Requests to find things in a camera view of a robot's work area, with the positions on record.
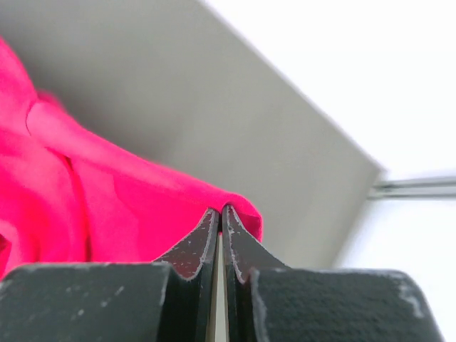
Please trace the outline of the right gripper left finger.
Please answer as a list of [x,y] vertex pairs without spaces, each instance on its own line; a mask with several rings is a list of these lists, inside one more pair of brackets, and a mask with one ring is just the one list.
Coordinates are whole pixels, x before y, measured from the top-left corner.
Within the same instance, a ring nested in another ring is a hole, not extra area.
[[3,341],[205,341],[218,212],[157,261],[30,264],[1,283]]

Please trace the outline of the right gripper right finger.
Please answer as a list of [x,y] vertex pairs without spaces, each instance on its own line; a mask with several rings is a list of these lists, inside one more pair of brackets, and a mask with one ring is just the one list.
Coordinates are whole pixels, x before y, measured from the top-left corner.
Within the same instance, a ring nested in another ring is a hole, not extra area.
[[393,270],[294,269],[222,212],[231,341],[441,341],[419,286]]

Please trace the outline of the pink t shirt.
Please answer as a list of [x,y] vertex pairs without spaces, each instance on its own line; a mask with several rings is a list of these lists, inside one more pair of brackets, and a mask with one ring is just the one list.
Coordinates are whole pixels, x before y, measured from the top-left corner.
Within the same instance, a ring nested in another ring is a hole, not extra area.
[[207,209],[226,204],[251,235],[263,237],[249,200],[86,130],[35,88],[1,43],[2,275],[35,262],[154,261]]

